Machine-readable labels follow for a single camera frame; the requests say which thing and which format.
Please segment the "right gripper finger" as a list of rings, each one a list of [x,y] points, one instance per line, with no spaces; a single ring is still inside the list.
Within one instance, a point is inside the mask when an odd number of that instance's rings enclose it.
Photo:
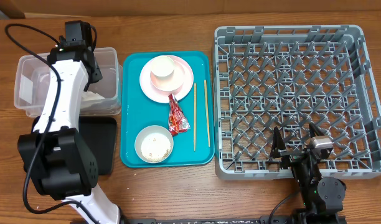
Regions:
[[[286,152],[285,142],[281,137],[280,130],[275,127],[273,130],[273,142],[271,144],[270,157],[279,158]]]
[[[314,123],[309,123],[309,133],[310,138],[324,135],[324,133]]]

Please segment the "white tissue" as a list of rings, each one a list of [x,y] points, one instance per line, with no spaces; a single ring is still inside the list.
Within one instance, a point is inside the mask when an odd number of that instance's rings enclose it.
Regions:
[[[101,96],[98,93],[94,93],[92,91],[83,92],[80,108],[81,109],[89,108],[92,105],[100,103],[100,101],[104,99],[105,97]]]

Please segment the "red snack wrapper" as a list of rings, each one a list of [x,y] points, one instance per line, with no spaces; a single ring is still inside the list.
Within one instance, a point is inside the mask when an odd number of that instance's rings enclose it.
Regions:
[[[191,128],[173,93],[169,95],[169,132],[172,136],[186,132]]]

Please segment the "grey bowl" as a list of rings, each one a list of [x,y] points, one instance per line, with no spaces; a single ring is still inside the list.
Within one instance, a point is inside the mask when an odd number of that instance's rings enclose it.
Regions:
[[[137,156],[149,164],[165,161],[174,147],[171,133],[164,127],[151,125],[142,129],[134,142]]]

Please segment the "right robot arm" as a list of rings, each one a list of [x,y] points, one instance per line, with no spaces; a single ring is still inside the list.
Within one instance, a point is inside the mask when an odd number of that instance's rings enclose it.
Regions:
[[[323,177],[319,163],[333,150],[333,142],[314,123],[309,123],[310,140],[301,151],[288,151],[278,128],[273,131],[270,157],[280,158],[281,168],[290,168],[299,190],[283,199],[271,211],[268,223],[274,222],[277,209],[300,194],[303,208],[293,210],[286,223],[345,223],[338,213],[343,210],[346,184],[335,177]]]

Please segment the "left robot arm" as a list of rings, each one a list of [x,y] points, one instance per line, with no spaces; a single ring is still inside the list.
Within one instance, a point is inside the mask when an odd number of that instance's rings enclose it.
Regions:
[[[119,206],[98,185],[96,157],[79,132],[82,94],[101,80],[93,47],[84,40],[61,41],[44,61],[50,67],[50,83],[44,109],[30,134],[18,140],[26,179],[41,195],[71,205],[88,223],[124,223]]]

